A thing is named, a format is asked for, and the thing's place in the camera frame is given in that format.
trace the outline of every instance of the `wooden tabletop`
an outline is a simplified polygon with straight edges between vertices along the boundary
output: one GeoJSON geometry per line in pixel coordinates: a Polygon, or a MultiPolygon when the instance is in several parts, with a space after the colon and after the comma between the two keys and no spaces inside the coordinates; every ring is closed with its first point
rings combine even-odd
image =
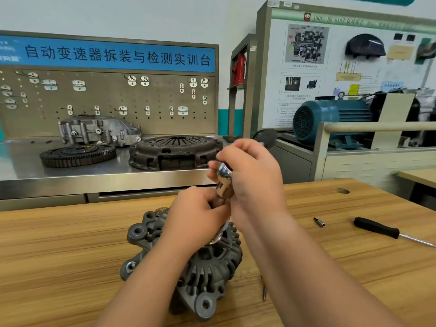
{"type": "MultiPolygon", "coordinates": [[[[289,211],[347,272],[408,325],[435,325],[436,248],[373,234],[352,220],[371,218],[436,243],[436,212],[352,179],[285,188],[289,211]]],[[[0,325],[91,326],[123,285],[122,263],[139,252],[126,241],[129,226],[172,200],[1,212],[0,325]]],[[[201,323],[190,314],[168,315],[167,326],[281,326],[270,298],[262,301],[259,271],[243,239],[242,247],[243,261],[215,316],[201,323]]]]}
{"type": "Polygon", "coordinates": [[[400,171],[397,175],[436,188],[436,169],[400,171]]]}

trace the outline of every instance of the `yellow label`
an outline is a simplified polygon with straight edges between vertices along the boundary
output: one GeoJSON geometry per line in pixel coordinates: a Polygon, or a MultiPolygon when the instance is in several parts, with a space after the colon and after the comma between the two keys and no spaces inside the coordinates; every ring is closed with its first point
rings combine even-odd
{"type": "Polygon", "coordinates": [[[348,90],[348,95],[356,95],[359,93],[359,84],[351,84],[350,89],[348,90]]]}
{"type": "Polygon", "coordinates": [[[413,49],[411,46],[392,45],[389,48],[387,58],[391,60],[410,60],[413,49]]]}
{"type": "Polygon", "coordinates": [[[337,82],[359,82],[361,73],[336,73],[337,82]]]}

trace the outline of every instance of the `hand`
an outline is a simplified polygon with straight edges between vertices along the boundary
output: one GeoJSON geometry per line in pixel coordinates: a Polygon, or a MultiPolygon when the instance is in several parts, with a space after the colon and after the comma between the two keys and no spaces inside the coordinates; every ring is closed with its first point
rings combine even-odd
{"type": "MultiPolygon", "coordinates": [[[[238,223],[238,215],[233,211],[236,203],[248,216],[269,218],[287,215],[280,166],[264,146],[254,140],[239,139],[220,151],[217,159],[233,170],[235,196],[232,198],[232,218],[238,227],[243,225],[238,223]]],[[[218,161],[209,162],[211,170],[208,177],[216,183],[216,170],[220,164],[218,161]]]]}
{"type": "Polygon", "coordinates": [[[170,244],[191,257],[216,235],[230,218],[230,204],[211,209],[215,188],[190,187],[171,204],[159,242],[170,244]]]}

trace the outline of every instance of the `white wall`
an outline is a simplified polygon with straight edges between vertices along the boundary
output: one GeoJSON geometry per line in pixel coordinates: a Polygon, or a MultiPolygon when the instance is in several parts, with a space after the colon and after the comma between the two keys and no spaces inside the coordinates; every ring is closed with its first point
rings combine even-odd
{"type": "MultiPolygon", "coordinates": [[[[434,0],[408,7],[351,0],[299,3],[436,19],[434,0]]],[[[229,59],[265,0],[0,0],[0,30],[219,44],[219,107],[228,108],[229,59]]],[[[429,85],[436,87],[436,71],[429,85]]],[[[238,94],[238,105],[242,99],[238,94]]]]}

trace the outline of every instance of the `blue electric motor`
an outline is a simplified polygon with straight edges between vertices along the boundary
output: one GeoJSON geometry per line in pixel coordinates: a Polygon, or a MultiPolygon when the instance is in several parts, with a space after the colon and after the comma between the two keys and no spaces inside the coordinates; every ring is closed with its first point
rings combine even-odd
{"type": "MultiPolygon", "coordinates": [[[[295,113],[292,122],[295,137],[303,144],[313,145],[320,122],[372,121],[372,113],[369,107],[363,99],[304,102],[295,113]]],[[[331,134],[329,145],[342,149],[360,148],[363,145],[358,142],[357,138],[367,135],[366,132],[331,134]]]]}

